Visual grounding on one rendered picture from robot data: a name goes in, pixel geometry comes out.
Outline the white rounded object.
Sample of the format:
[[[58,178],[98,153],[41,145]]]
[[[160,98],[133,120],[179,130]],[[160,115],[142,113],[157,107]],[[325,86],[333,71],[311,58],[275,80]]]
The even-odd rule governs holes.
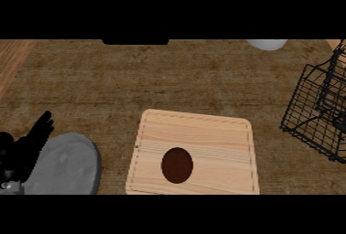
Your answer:
[[[284,47],[287,39],[247,39],[247,43],[260,50],[274,51]]]

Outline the dark brown can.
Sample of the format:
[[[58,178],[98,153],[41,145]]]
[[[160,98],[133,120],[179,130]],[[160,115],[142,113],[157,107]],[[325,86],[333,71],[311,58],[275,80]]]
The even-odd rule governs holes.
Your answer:
[[[166,180],[173,184],[183,183],[194,170],[192,156],[188,151],[179,147],[172,148],[163,157],[161,171]]]

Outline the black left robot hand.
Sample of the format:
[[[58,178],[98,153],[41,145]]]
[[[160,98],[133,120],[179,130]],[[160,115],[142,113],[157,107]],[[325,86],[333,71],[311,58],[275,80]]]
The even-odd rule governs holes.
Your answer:
[[[10,182],[24,183],[31,176],[40,151],[55,130],[52,112],[46,111],[37,119],[33,128],[18,140],[10,133],[0,132],[0,189]]]

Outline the black flat appliance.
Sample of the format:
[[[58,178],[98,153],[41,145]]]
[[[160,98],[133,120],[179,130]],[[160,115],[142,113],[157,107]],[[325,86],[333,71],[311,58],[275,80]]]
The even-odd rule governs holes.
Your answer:
[[[161,46],[167,45],[169,39],[105,38],[102,43],[117,46]]]

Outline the pale wooden cutting board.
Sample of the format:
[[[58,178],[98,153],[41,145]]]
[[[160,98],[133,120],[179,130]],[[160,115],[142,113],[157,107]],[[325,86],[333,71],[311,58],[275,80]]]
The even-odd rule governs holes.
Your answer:
[[[194,163],[192,174],[175,184],[161,162],[179,147]],[[251,123],[189,112],[148,109],[142,113],[126,181],[129,194],[250,194],[260,192]]]

